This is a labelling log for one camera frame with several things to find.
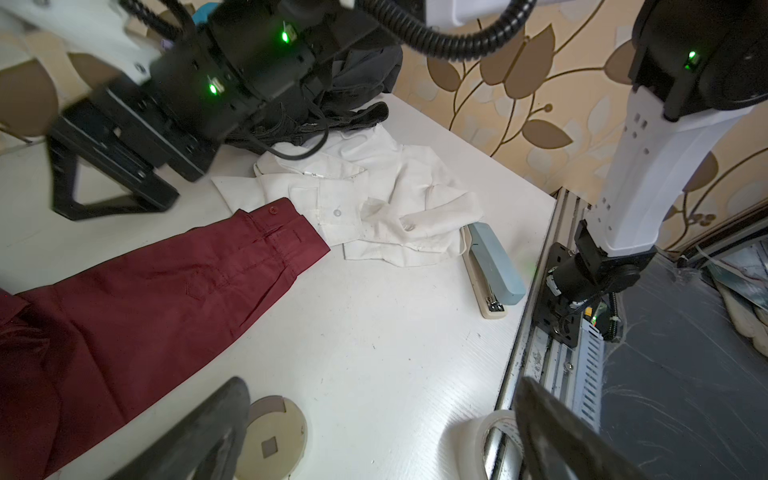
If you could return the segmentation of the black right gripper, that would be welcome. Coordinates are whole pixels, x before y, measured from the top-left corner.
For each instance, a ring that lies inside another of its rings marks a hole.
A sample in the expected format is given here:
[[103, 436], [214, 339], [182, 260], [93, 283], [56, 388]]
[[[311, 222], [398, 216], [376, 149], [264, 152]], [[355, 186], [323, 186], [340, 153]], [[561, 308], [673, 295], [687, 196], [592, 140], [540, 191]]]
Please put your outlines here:
[[178, 2], [171, 25], [138, 1], [69, 2], [52, 31], [119, 75], [67, 107], [47, 146], [52, 210], [80, 221], [160, 213], [179, 197], [155, 174], [195, 181], [229, 133], [383, 29], [332, 1], [226, 1], [202, 25]]

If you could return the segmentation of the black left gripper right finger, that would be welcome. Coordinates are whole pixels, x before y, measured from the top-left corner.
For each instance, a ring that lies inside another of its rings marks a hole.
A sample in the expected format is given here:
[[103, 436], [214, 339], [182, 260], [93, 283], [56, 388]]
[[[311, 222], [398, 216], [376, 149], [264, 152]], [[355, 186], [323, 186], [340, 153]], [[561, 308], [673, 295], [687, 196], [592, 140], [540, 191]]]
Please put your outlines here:
[[645, 478], [535, 379], [518, 381], [514, 411], [523, 463], [533, 479]]

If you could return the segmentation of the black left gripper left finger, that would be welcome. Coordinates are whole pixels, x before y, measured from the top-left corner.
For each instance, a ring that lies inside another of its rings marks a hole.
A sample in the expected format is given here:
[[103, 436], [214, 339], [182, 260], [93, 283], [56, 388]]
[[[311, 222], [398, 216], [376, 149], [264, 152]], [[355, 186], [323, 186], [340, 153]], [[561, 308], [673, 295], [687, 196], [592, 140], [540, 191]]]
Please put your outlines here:
[[233, 377], [114, 479], [232, 479], [246, 437], [250, 396]]

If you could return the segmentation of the maroon shirt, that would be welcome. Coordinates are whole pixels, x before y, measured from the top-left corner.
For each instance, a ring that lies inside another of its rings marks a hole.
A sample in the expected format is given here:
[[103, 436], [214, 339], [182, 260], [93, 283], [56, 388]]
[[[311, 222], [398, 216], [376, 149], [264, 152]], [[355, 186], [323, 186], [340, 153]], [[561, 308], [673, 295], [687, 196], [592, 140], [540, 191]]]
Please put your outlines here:
[[1, 469], [43, 479], [242, 336], [328, 253], [288, 199], [1, 296]]

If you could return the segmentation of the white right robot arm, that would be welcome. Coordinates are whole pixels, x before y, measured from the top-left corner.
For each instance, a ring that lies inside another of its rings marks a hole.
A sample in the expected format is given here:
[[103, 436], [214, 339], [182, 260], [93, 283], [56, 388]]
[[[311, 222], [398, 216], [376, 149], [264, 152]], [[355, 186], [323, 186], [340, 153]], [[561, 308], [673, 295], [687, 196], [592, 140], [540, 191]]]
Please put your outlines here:
[[[525, 280], [553, 192], [566, 186], [592, 201], [602, 187], [629, 94], [602, 67], [629, 39], [639, 8], [576, 1], [534, 14], [530, 34], [554, 33], [553, 65], [522, 100], [483, 85], [478, 71], [457, 93], [443, 91], [423, 59], [404, 55], [386, 130], [430, 146], [480, 197]], [[42, 145], [3, 136], [1, 153], [1, 285], [11, 293], [230, 216], [211, 180], [166, 171], [180, 194], [170, 211], [72, 222], [50, 208]], [[299, 479], [455, 479], [450, 426], [494, 408], [521, 314], [483, 319], [459, 259], [400, 268], [348, 261], [335, 247], [226, 352], [58, 477], [109, 477], [238, 376], [253, 397], [284, 395], [307, 416]]]

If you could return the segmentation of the teal cloth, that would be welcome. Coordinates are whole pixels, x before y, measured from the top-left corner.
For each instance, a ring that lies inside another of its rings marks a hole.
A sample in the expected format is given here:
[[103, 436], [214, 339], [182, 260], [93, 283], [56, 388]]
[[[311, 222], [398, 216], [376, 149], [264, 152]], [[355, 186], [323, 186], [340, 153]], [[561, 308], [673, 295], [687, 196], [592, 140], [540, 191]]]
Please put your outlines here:
[[220, 6], [220, 2], [208, 2], [196, 8], [192, 14], [195, 25], [202, 25], [208, 21], [209, 16]]

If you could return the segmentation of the dark grey cloth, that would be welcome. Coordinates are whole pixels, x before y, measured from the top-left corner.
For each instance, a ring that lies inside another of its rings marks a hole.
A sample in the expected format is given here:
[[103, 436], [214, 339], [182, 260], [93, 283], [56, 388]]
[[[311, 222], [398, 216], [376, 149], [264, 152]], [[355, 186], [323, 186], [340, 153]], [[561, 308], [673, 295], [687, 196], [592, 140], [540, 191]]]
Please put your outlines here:
[[225, 143], [256, 154], [282, 144], [303, 145], [326, 132], [372, 128], [386, 120], [384, 102], [370, 104], [395, 86], [403, 61], [402, 47], [350, 49], [294, 85], [264, 110], [245, 120]]

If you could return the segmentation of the round beige disc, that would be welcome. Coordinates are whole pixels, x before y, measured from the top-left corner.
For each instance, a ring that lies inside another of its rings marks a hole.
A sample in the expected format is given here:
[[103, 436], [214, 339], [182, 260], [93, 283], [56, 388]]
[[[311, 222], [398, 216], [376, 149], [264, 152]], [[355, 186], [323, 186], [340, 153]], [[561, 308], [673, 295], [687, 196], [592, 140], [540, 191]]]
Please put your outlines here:
[[290, 399], [272, 395], [251, 404], [234, 478], [291, 479], [308, 444], [308, 423]]

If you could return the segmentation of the clear tape roll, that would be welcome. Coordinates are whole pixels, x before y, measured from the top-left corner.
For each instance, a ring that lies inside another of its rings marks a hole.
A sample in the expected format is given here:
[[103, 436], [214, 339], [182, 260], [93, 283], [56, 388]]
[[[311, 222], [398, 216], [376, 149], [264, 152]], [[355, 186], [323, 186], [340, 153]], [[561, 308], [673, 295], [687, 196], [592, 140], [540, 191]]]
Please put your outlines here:
[[450, 430], [460, 479], [519, 479], [523, 445], [515, 413], [497, 410]]

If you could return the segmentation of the light blue stapler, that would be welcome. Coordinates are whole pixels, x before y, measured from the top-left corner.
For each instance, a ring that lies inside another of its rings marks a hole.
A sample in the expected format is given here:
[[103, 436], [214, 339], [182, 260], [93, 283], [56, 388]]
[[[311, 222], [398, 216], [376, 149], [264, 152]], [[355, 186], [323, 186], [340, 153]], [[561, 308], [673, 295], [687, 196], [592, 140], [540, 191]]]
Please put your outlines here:
[[506, 316], [526, 296], [526, 286], [493, 229], [475, 222], [461, 229], [462, 258], [472, 290], [486, 320]]

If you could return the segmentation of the white shirt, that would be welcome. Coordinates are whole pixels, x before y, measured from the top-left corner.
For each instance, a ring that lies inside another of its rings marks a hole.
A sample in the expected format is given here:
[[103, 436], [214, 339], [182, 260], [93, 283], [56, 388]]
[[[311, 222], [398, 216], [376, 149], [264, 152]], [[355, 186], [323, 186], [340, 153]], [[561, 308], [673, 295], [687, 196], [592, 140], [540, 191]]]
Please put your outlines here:
[[279, 143], [288, 159], [265, 153], [253, 159], [252, 177], [212, 182], [231, 211], [289, 199], [348, 260], [420, 267], [466, 251], [461, 230], [484, 211], [432, 148], [400, 144], [381, 125], [334, 132], [311, 154], [314, 145]]

